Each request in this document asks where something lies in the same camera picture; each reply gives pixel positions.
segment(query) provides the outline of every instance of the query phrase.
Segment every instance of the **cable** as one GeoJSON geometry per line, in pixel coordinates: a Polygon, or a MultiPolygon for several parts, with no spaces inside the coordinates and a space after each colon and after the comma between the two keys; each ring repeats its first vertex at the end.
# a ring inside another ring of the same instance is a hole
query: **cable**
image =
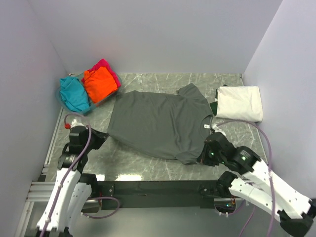
{"type": "MultiPolygon", "coordinates": [[[[66,120],[67,120],[67,117],[68,117],[69,115],[75,115],[75,116],[79,116],[79,117],[81,117],[81,118],[85,118],[83,115],[78,114],[78,113],[69,113],[69,114],[67,114],[67,115],[65,116],[65,118],[64,118],[64,123],[65,123],[65,125],[67,124],[67,123],[66,123],[66,120]]],[[[67,172],[65,173],[64,177],[61,179],[60,184],[59,184],[58,189],[57,189],[57,192],[56,192],[56,195],[55,195],[55,198],[54,198],[54,201],[53,201],[53,204],[52,204],[51,209],[50,209],[50,211],[49,211],[49,213],[48,213],[47,220],[45,221],[45,225],[44,225],[44,227],[43,227],[43,229],[42,229],[42,231],[41,231],[39,237],[43,237],[43,236],[44,236],[45,231],[46,231],[46,229],[47,229],[47,226],[48,226],[48,224],[49,224],[50,221],[51,221],[51,217],[52,217],[53,212],[54,212],[54,209],[55,209],[55,207],[56,207],[56,204],[57,204],[57,201],[58,201],[58,197],[59,197],[59,195],[60,195],[60,191],[61,191],[61,189],[62,189],[62,187],[63,187],[63,184],[64,184],[64,182],[65,182],[65,180],[66,180],[68,174],[69,174],[70,171],[73,169],[73,167],[76,165],[76,163],[81,159],[81,157],[83,156],[83,154],[85,153],[85,151],[87,150],[87,148],[88,148],[88,146],[89,146],[89,143],[90,143],[90,140],[91,140],[91,133],[92,133],[92,132],[91,132],[90,123],[89,123],[88,121],[87,121],[87,124],[88,124],[88,125],[87,125],[88,130],[89,130],[89,136],[88,136],[87,143],[86,143],[84,149],[83,149],[83,150],[81,151],[81,153],[79,154],[79,156],[78,156],[78,157],[74,160],[74,162],[69,166],[69,168],[68,168],[67,172]]]]}
{"type": "Polygon", "coordinates": [[[264,138],[267,141],[267,145],[268,145],[268,150],[269,150],[269,163],[268,163],[268,171],[269,171],[269,181],[270,181],[270,187],[271,187],[271,196],[272,196],[272,213],[271,213],[271,219],[270,219],[270,223],[269,223],[269,228],[268,228],[268,232],[267,232],[267,237],[271,236],[271,232],[272,232],[272,228],[273,228],[273,222],[274,222],[274,218],[275,218],[275,212],[276,212],[276,194],[275,194],[275,189],[273,186],[273,180],[272,180],[272,175],[271,175],[271,171],[272,171],[272,148],[271,148],[271,144],[270,141],[267,137],[267,135],[264,133],[264,131],[257,125],[255,125],[254,123],[251,123],[249,121],[245,121],[245,120],[241,120],[241,119],[233,119],[233,120],[229,120],[226,122],[222,122],[219,123],[218,126],[227,124],[229,122],[245,122],[247,124],[252,125],[253,127],[257,128],[261,134],[264,136],[264,138]]]}
{"type": "Polygon", "coordinates": [[[235,205],[236,204],[236,197],[232,196],[232,204],[235,205]]]}
{"type": "Polygon", "coordinates": [[[209,120],[209,134],[212,135],[213,131],[212,131],[212,121],[213,121],[213,115],[211,115],[211,118],[209,120]]]}
{"type": "Polygon", "coordinates": [[[84,216],[91,218],[91,219],[104,219],[110,216],[113,216],[115,213],[117,213],[117,211],[119,210],[119,206],[120,206],[120,202],[117,198],[115,197],[93,197],[93,198],[89,198],[88,200],[102,200],[102,199],[109,199],[109,200],[114,200],[118,203],[118,206],[116,207],[116,209],[109,215],[106,216],[89,216],[85,213],[83,213],[84,216]]]}
{"type": "Polygon", "coordinates": [[[244,230],[246,229],[246,226],[249,224],[251,218],[253,217],[253,214],[255,214],[255,210],[256,210],[256,206],[253,207],[252,209],[252,213],[250,214],[250,217],[248,218],[248,220],[246,221],[246,224],[243,226],[243,228],[240,231],[240,234],[238,237],[241,237],[242,233],[244,232],[244,230]]]}

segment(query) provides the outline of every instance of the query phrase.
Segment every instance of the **white backdrop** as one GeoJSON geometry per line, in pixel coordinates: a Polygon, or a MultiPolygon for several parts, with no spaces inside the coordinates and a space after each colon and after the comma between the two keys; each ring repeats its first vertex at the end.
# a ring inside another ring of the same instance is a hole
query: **white backdrop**
{"type": "Polygon", "coordinates": [[[1,1],[0,31],[0,236],[11,237],[43,168],[66,70],[27,1],[1,1]]]}
{"type": "MultiPolygon", "coordinates": [[[[316,3],[283,0],[244,74],[258,85],[260,127],[270,138],[273,169],[310,198],[316,197],[316,3]]],[[[316,226],[308,236],[316,236],[316,226]]]]}
{"type": "Polygon", "coordinates": [[[281,0],[29,0],[68,72],[243,73],[281,0]]]}

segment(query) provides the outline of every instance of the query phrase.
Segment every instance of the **gray t-shirt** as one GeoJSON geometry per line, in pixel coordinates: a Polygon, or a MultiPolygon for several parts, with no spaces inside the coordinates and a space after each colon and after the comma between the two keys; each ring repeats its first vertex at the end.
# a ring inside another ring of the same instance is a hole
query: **gray t-shirt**
{"type": "Polygon", "coordinates": [[[132,91],[118,95],[108,133],[145,154],[196,163],[212,114],[209,103],[192,83],[177,95],[132,91]]]}

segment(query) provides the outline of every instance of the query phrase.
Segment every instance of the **gray marble table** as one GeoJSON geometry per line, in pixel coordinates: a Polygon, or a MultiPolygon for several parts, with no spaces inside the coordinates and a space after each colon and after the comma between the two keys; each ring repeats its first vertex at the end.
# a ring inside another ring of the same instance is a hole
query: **gray marble table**
{"type": "MultiPolygon", "coordinates": [[[[214,101],[215,90],[218,87],[224,84],[243,85],[239,74],[120,74],[119,76],[122,79],[120,93],[138,90],[176,94],[176,90],[192,82],[209,102],[214,101]]],[[[115,97],[87,116],[92,128],[107,132],[114,103],[115,97]]],[[[223,119],[217,118],[213,120],[213,123],[221,121],[223,119]]],[[[223,125],[221,129],[225,131],[227,138],[235,146],[248,146],[266,160],[258,131],[251,125],[231,122],[223,125]]],[[[61,119],[50,154],[46,181],[54,181],[56,178],[57,160],[64,145],[68,142],[68,135],[69,131],[64,128],[61,119]]],[[[107,181],[218,179],[224,171],[228,170],[223,165],[217,167],[201,164],[183,165],[177,160],[153,158],[127,147],[111,137],[99,150],[91,151],[88,158],[89,161],[84,172],[96,174],[98,180],[107,181]]]]}

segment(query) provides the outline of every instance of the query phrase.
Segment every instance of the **folded white towel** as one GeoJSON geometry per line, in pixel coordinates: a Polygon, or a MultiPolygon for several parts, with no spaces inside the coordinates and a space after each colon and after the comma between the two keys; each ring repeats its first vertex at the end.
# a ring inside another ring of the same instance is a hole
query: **folded white towel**
{"type": "Polygon", "coordinates": [[[259,87],[221,86],[217,93],[217,118],[262,121],[263,111],[259,87]]]}

